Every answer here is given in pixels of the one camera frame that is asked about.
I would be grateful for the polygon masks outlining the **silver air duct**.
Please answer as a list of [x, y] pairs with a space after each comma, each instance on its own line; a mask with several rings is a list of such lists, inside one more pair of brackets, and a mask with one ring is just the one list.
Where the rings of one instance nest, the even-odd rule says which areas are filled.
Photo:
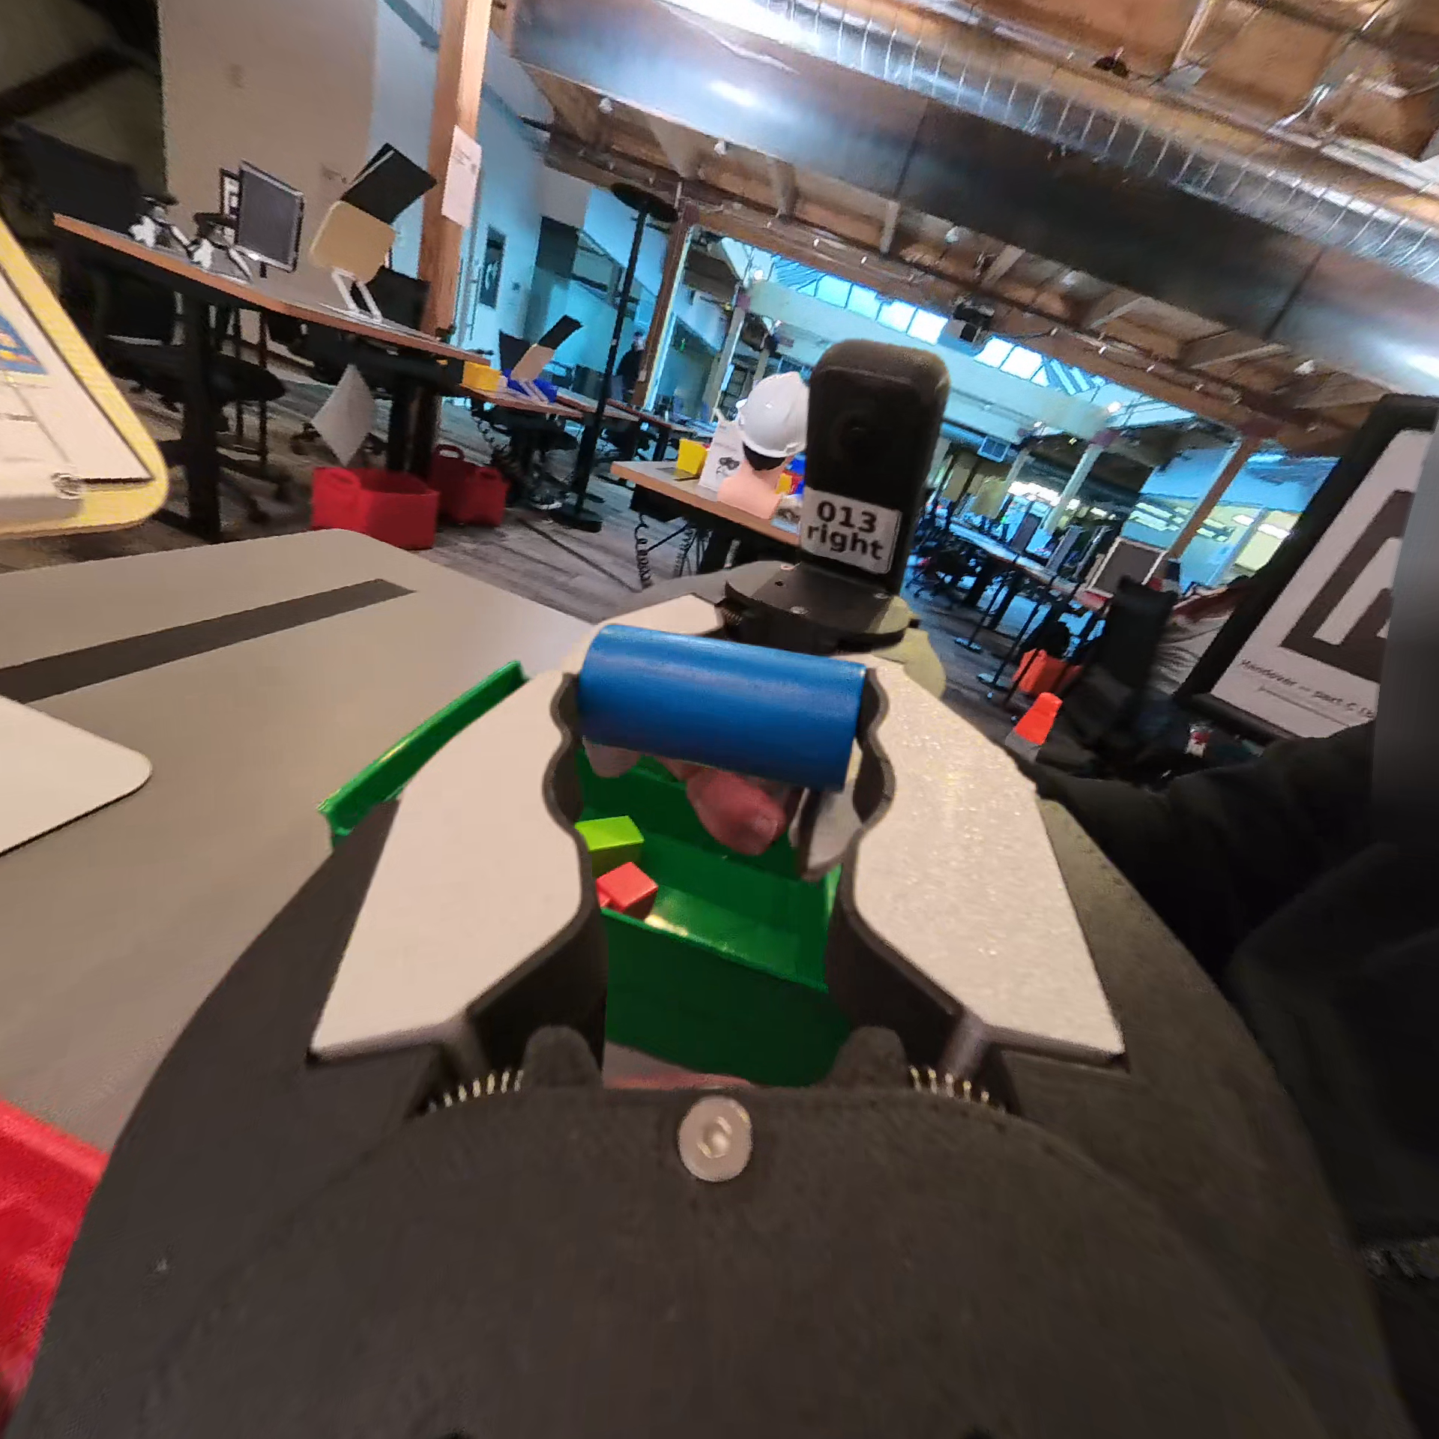
[[954, 8], [515, 3], [512, 54], [1396, 392], [1437, 395], [1437, 198]]

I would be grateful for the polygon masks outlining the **computer monitor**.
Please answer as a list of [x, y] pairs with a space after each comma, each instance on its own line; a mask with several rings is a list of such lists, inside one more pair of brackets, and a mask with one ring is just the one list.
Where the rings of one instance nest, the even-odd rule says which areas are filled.
[[281, 273], [299, 267], [299, 242], [304, 224], [304, 194], [269, 171], [240, 163], [240, 201], [235, 246], [245, 261]]

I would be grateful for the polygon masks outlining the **white hard hat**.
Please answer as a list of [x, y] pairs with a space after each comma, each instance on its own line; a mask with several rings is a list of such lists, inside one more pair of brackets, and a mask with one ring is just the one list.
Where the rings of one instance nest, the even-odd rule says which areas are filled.
[[808, 389], [798, 372], [759, 380], [735, 410], [735, 429], [755, 469], [782, 467], [804, 451]]

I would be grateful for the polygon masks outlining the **small lime green block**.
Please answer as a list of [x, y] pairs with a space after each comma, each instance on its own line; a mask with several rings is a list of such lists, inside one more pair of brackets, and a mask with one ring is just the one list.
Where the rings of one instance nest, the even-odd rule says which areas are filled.
[[586, 848], [594, 880], [643, 859], [644, 836], [628, 816], [581, 817], [575, 833]]

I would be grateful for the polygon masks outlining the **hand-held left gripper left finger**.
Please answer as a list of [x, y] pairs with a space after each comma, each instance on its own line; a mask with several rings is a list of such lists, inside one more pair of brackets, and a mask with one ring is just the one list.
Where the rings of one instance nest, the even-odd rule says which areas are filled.
[[311, 1040], [412, 1047], [459, 1078], [565, 1027], [605, 1047], [607, 951], [577, 817], [577, 676], [543, 673], [459, 730], [379, 813], [365, 897]]

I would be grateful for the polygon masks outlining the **orange traffic cone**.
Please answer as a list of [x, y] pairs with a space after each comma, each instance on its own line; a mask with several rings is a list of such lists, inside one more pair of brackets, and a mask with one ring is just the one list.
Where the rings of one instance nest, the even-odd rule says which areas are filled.
[[1023, 715], [1016, 722], [1003, 741], [1003, 750], [1011, 755], [1037, 761], [1038, 753], [1051, 739], [1056, 719], [1059, 717], [1064, 701], [1058, 693], [1044, 691], [1034, 697]]

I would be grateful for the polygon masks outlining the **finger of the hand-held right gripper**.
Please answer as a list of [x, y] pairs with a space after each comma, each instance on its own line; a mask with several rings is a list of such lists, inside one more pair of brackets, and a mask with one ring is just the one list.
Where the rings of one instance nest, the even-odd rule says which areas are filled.
[[708, 639], [724, 630], [721, 611], [708, 600], [693, 592], [646, 606], [638, 611], [598, 621], [587, 629], [583, 639], [563, 660], [563, 675], [580, 675], [594, 639], [607, 629], [634, 629], [654, 635]]

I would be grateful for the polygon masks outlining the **long wooden desk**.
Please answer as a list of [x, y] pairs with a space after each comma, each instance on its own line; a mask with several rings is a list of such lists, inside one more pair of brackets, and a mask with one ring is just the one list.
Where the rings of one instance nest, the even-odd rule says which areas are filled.
[[271, 281], [248, 281], [168, 249], [150, 249], [130, 235], [51, 218], [58, 258], [69, 276], [87, 276], [94, 303], [90, 338], [106, 367], [125, 380], [154, 383], [181, 410], [179, 438], [161, 454], [184, 472], [184, 514], [161, 522], [205, 543], [226, 538], [221, 519], [221, 407], [272, 400], [272, 385], [245, 380], [242, 359], [216, 338], [222, 315], [281, 320], [308, 334], [354, 340], [358, 364], [370, 365], [390, 390], [386, 467], [414, 478], [430, 473], [439, 400], [461, 395], [473, 354], [382, 317], [281, 297]]

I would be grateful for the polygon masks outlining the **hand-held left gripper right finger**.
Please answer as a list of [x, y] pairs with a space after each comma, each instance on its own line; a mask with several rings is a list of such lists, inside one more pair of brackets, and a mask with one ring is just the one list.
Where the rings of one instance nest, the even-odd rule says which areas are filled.
[[824, 978], [921, 1071], [992, 1052], [1123, 1057], [1032, 782], [896, 661], [867, 661], [841, 791], [793, 821], [806, 880], [836, 872]]

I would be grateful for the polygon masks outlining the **red floor bin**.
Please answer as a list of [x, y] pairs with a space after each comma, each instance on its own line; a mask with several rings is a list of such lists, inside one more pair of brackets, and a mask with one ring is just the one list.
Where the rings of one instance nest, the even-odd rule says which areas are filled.
[[479, 466], [456, 444], [437, 443], [426, 482], [437, 495], [439, 522], [461, 528], [503, 527], [509, 482], [495, 466]]
[[311, 487], [311, 528], [348, 531], [393, 549], [436, 545], [439, 495], [406, 472], [316, 467]]

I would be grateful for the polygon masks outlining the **beige panel on stand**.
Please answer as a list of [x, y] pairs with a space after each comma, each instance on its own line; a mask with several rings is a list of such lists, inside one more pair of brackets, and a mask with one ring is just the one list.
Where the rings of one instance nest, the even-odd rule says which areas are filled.
[[327, 210], [308, 258], [327, 271], [348, 315], [383, 321], [369, 281], [386, 267], [393, 224], [436, 189], [436, 175], [393, 145], [382, 145]]

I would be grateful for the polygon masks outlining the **black and white poster board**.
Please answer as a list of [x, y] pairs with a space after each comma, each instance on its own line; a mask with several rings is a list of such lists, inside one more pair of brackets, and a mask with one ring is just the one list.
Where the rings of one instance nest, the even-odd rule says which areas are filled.
[[1391, 587], [1437, 400], [1384, 396], [1179, 689], [1266, 744], [1374, 719]]

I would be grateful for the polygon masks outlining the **person's right forearm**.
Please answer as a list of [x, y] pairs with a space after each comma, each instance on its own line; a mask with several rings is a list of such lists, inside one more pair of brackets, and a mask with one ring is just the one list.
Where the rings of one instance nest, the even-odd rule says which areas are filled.
[[1437, 1283], [1437, 852], [1373, 817], [1374, 725], [1157, 789], [1025, 766], [1213, 978], [1380, 1278]]

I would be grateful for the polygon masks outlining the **blue cylinder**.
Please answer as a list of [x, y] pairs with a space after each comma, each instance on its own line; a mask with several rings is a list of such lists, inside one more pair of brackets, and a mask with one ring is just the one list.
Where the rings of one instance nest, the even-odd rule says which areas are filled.
[[608, 625], [577, 670], [583, 739], [806, 791], [847, 782], [867, 670]]

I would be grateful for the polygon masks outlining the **green plastic bin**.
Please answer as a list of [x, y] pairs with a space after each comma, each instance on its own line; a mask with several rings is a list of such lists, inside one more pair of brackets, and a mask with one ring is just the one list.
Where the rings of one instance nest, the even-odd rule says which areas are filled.
[[[499, 668], [331, 791], [318, 813], [334, 849], [370, 840], [418, 768], [528, 680], [515, 661]], [[836, 872], [802, 880], [786, 840], [757, 861], [724, 854], [657, 766], [603, 778], [580, 743], [577, 782], [577, 821], [632, 817], [644, 836], [638, 866], [658, 885], [643, 922], [598, 905], [605, 1040], [757, 1085], [818, 1081], [848, 1031], [824, 981]]]

